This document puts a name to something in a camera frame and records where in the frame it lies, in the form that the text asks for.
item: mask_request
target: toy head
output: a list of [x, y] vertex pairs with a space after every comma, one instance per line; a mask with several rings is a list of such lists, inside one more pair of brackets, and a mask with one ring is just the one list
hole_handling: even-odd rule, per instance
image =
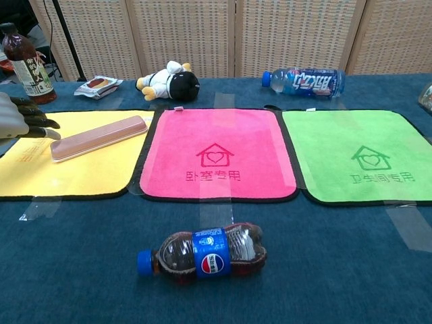
[[169, 83], [169, 95], [179, 101], [192, 101], [198, 95], [200, 84], [192, 72], [180, 72], [173, 75]]

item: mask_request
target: blue table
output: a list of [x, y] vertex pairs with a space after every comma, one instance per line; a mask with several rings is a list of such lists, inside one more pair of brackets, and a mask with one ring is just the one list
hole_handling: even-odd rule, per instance
[[[391, 109], [432, 137], [432, 117], [416, 103], [431, 80], [432, 74], [348, 76], [340, 100], [321, 101], [275, 94], [261, 88], [259, 79], [201, 79], [198, 99], [183, 106], [213, 107], [219, 93], [217, 104], [234, 100], [236, 107]], [[73, 97], [78, 85], [55, 84], [59, 98], [42, 108], [179, 105], [147, 103], [133, 81], [100, 101]], [[24, 96], [18, 85], [0, 91]], [[20, 221], [35, 208], [31, 203], [0, 202], [0, 323], [429, 323], [432, 318], [432, 253], [407, 247], [389, 206], [330, 208], [303, 194], [285, 203], [234, 203], [236, 221], [264, 231], [269, 255], [264, 269], [252, 277], [179, 287], [164, 277], [139, 279], [136, 254], [158, 248], [171, 233], [198, 229], [200, 205], [127, 193], [61, 201], [41, 213], [48, 217]], [[431, 207], [416, 210], [432, 225]]]

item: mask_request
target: woven panel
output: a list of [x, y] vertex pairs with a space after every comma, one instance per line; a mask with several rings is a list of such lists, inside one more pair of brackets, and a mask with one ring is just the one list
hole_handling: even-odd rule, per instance
[[[65, 34], [61, 29], [61, 24], [55, 12], [53, 2], [52, 0], [46, 0], [45, 2], [47, 4], [49, 16], [53, 22], [53, 43], [51, 45], [53, 56], [59, 66], [63, 79], [65, 81], [76, 81], [79, 77], [78, 71], [68, 42], [66, 41]], [[51, 37], [51, 25], [43, 5], [43, 0], [30, 0], [30, 4], [45, 38], [49, 41]]]
[[124, 0], [59, 0], [85, 76], [141, 75]]
[[170, 60], [197, 77], [234, 75], [234, 0], [128, 0], [143, 74]]
[[239, 0], [236, 76], [291, 66], [344, 70], [364, 5], [356, 0]]
[[432, 0], [368, 2], [348, 73], [432, 72]]

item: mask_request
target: pink case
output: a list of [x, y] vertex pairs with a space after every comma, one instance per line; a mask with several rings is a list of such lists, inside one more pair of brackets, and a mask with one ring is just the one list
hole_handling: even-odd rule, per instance
[[140, 116], [129, 117], [52, 142], [51, 156], [54, 162], [65, 161], [146, 131], [147, 125]]

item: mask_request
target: bottle label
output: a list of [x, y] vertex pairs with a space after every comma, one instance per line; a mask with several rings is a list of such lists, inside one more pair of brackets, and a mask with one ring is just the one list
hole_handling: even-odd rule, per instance
[[231, 272], [230, 249], [223, 228], [193, 233], [192, 243], [198, 278], [227, 275]]
[[301, 69], [290, 72], [292, 87], [299, 95], [330, 97], [338, 85], [337, 70]]
[[37, 97], [53, 90], [53, 85], [38, 57], [22, 61], [12, 61], [12, 64], [27, 95]]

